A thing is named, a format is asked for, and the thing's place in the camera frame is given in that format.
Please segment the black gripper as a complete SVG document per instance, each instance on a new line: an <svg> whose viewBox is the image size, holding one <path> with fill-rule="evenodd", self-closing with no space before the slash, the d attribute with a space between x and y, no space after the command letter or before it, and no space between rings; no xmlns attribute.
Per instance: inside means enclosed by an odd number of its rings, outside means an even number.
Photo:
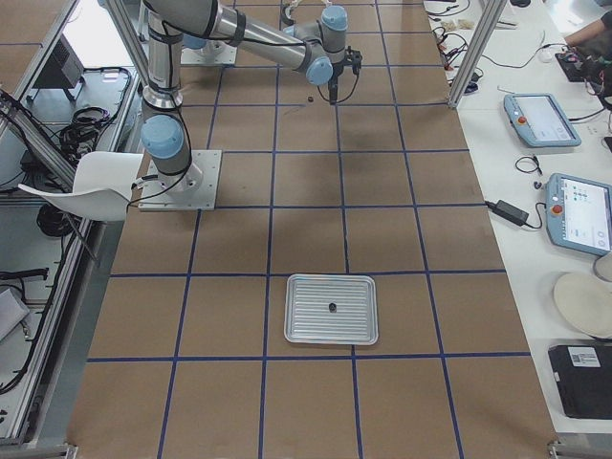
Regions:
<svg viewBox="0 0 612 459"><path fill-rule="evenodd" d="M340 59L333 62L333 73L331 79L327 83L328 99L333 103L338 102L338 83L339 77L342 75L345 67L350 67L356 79L359 79L361 73L362 53L351 46L347 46L341 53Z"/></svg>

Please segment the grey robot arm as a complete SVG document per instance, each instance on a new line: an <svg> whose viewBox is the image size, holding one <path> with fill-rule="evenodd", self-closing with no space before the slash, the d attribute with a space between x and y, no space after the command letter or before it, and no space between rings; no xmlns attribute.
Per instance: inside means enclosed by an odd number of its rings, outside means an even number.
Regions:
<svg viewBox="0 0 612 459"><path fill-rule="evenodd" d="M170 184L192 169L193 155L181 106L181 53L186 47L219 42L242 48L326 86L338 103L339 76L361 71L361 53L346 43L344 7L327 6L319 19L276 29L219 1L148 1L149 58L142 92L142 144L162 179Z"/></svg>

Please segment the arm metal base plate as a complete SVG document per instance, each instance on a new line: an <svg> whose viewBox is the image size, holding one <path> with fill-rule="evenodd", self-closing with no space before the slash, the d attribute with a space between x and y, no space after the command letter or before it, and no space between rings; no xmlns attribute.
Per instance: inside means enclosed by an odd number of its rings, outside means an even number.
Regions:
<svg viewBox="0 0 612 459"><path fill-rule="evenodd" d="M181 181L160 175L152 159L148 175L157 175L142 187L141 211L214 210L222 162L221 150L193 150L190 169Z"/></svg>
<svg viewBox="0 0 612 459"><path fill-rule="evenodd" d="M223 42L208 42L203 48L183 47L181 64L183 66L223 67L233 66L237 49Z"/></svg>

